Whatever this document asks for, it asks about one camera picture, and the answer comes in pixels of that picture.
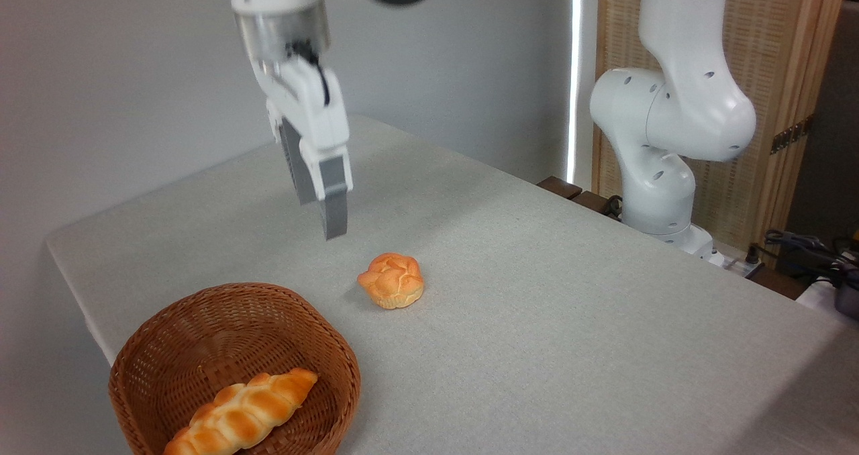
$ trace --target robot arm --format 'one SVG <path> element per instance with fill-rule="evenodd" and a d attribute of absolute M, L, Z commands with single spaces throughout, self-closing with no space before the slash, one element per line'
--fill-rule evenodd
<path fill-rule="evenodd" d="M 230 1 L 299 201 L 319 201 L 326 239 L 343 235 L 352 191 L 349 124 L 340 83 L 319 63 L 329 43 L 324 0 Z"/>
<path fill-rule="evenodd" d="M 608 70 L 590 103 L 619 159 L 623 222 L 705 259 L 712 238 L 691 225 L 695 178 L 678 155 L 736 158 L 756 122 L 725 61 L 724 9 L 725 0 L 642 0 L 638 33 L 662 72 Z"/>

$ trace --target bamboo panel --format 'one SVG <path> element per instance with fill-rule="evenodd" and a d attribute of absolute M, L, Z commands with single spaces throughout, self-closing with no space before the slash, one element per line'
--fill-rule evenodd
<path fill-rule="evenodd" d="M 641 0 L 603 0 L 598 55 L 602 70 L 621 67 L 658 69 L 656 60 L 638 40 Z M 714 238 L 745 249 L 754 235 L 758 196 L 767 174 L 777 112 L 785 89 L 785 70 L 791 63 L 797 20 L 803 0 L 727 0 L 723 38 L 728 66 L 758 114 L 751 145 L 733 162 L 690 161 L 697 194 L 693 221 Z M 595 141 L 595 171 L 600 195 L 620 195 L 620 171 L 605 136 Z"/>
<path fill-rule="evenodd" d="M 822 0 L 801 0 L 801 3 L 806 6 L 800 9 L 795 23 L 795 29 L 798 33 L 794 35 L 791 44 L 794 58 L 789 61 L 785 69 L 785 85 L 783 85 L 781 103 L 779 103 L 776 112 L 776 128 L 771 132 L 773 136 L 785 131 L 797 123 L 799 119 L 797 118 L 797 107 L 799 106 L 801 87 L 803 87 L 808 60 L 811 56 L 813 28 L 818 23 L 821 2 Z M 780 150 L 780 152 L 765 159 L 766 177 L 764 177 L 764 182 L 760 184 L 760 201 L 755 216 L 752 240 L 760 240 L 763 238 L 764 232 L 770 228 L 778 201 L 779 183 L 782 181 L 785 168 L 792 161 L 795 159 L 791 149 Z"/>

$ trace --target wicker basket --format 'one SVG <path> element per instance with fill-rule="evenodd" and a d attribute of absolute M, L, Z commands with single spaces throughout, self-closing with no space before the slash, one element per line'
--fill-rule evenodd
<path fill-rule="evenodd" d="M 307 400 L 240 453 L 334 453 L 357 408 L 357 360 L 313 306 L 283 287 L 226 284 L 169 305 L 117 355 L 110 397 L 135 455 L 160 455 L 221 388 L 296 366 L 319 373 Z"/>

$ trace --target table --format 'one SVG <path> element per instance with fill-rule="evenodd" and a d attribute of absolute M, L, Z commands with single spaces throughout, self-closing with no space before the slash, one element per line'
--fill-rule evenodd
<path fill-rule="evenodd" d="M 346 237 L 323 239 L 277 145 L 52 234 L 107 359 L 175 300 L 262 281 L 356 353 L 343 453 L 859 451 L 855 330 L 480 162 L 350 125 Z M 407 309 L 356 284 L 386 251 L 421 262 Z"/>

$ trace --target bread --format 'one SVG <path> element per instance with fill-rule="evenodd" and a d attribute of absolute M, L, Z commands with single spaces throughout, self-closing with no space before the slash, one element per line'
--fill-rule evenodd
<path fill-rule="evenodd" d="M 231 455 L 250 448 L 301 408 L 316 380 L 316 373 L 295 368 L 226 387 L 172 437 L 164 455 Z"/>
<path fill-rule="evenodd" d="M 405 307 L 423 295 L 420 266 L 412 257 L 392 252 L 373 259 L 367 272 L 358 277 L 370 298 L 385 309 Z"/>

